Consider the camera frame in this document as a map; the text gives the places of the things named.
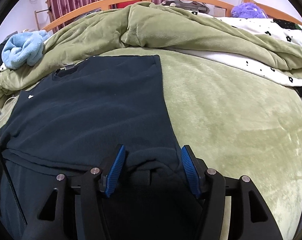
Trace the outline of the dark navy sweater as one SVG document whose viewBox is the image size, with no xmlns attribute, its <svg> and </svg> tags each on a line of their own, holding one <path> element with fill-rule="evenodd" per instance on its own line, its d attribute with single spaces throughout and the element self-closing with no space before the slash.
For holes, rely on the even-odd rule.
<svg viewBox="0 0 302 240">
<path fill-rule="evenodd" d="M 22 91 L 0 145 L 22 208 L 5 179 L 1 221 L 15 239 L 36 218 L 60 173 L 101 167 L 126 148 L 120 186 L 110 197 L 112 239 L 166 239 L 174 227 L 178 189 L 186 181 L 181 150 L 163 96 L 158 55 L 93 56 L 57 70 Z"/>
</svg>

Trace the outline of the green fleece bed sheet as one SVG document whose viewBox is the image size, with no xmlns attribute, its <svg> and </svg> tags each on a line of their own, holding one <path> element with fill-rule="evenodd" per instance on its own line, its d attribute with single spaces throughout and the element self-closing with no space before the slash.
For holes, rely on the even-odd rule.
<svg viewBox="0 0 302 240">
<path fill-rule="evenodd" d="M 251 177 L 282 237 L 292 239 L 302 211 L 302 100 L 297 92 L 171 50 L 124 48 L 99 56 L 125 55 L 159 56 L 164 101 L 179 147 L 190 145 L 225 176 Z"/>
</svg>

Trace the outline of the white black flower quilt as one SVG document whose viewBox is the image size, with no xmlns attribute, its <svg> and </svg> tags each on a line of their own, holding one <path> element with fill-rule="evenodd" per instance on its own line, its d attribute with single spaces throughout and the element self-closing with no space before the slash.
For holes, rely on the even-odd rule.
<svg viewBox="0 0 302 240">
<path fill-rule="evenodd" d="M 297 46 L 299 49 L 302 48 L 302 29 L 283 29 L 279 26 L 279 20 L 266 18 L 249 18 L 246 20 L 244 18 L 232 17 L 218 17 L 217 19 L 233 28 L 250 33 L 253 36 L 261 35 L 266 40 L 266 43 L 269 43 L 272 46 L 283 47 L 282 43 L 284 42 L 285 46 L 288 48 L 291 48 L 293 45 Z M 302 99 L 302 77 L 289 76 L 284 73 L 283 69 L 272 68 L 252 57 L 226 52 L 199 51 L 171 47 L 168 49 L 223 63 L 227 66 L 263 77 L 279 85 L 293 88 Z"/>
</svg>

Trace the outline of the light blue fleece garment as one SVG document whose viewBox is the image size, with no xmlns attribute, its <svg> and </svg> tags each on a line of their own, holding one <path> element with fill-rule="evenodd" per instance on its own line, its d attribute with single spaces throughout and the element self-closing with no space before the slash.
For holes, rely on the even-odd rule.
<svg viewBox="0 0 302 240">
<path fill-rule="evenodd" d="M 0 70 L 17 70 L 25 63 L 28 66 L 34 66 L 43 57 L 44 42 L 49 37 L 50 35 L 45 30 L 17 33 L 11 36 L 2 49 L 4 66 Z"/>
</svg>

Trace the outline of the purple plush toy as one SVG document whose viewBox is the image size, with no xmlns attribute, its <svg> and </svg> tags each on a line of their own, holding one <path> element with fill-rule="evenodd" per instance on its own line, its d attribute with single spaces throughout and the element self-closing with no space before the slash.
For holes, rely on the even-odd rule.
<svg viewBox="0 0 302 240">
<path fill-rule="evenodd" d="M 234 18 L 268 18 L 267 14 L 256 4 L 247 2 L 234 6 L 231 10 Z"/>
</svg>

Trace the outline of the cluttered desk items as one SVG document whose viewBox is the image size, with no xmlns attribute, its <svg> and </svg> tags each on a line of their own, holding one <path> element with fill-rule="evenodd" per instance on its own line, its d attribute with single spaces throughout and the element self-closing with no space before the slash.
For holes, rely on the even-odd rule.
<svg viewBox="0 0 302 240">
<path fill-rule="evenodd" d="M 176 7 L 190 11 L 192 14 L 199 15 L 208 14 L 214 17 L 225 17 L 226 9 L 212 4 L 203 2 L 189 1 L 189 0 L 163 0 L 163 6 Z"/>
</svg>

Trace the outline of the wooden rack by wall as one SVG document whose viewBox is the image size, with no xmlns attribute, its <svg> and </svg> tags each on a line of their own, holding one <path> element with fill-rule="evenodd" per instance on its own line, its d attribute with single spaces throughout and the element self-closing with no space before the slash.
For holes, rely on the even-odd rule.
<svg viewBox="0 0 302 240">
<path fill-rule="evenodd" d="M 43 10 L 35 10 L 34 11 L 36 26 L 38 30 L 43 29 L 49 23 L 51 23 L 51 10 L 43 9 Z"/>
</svg>

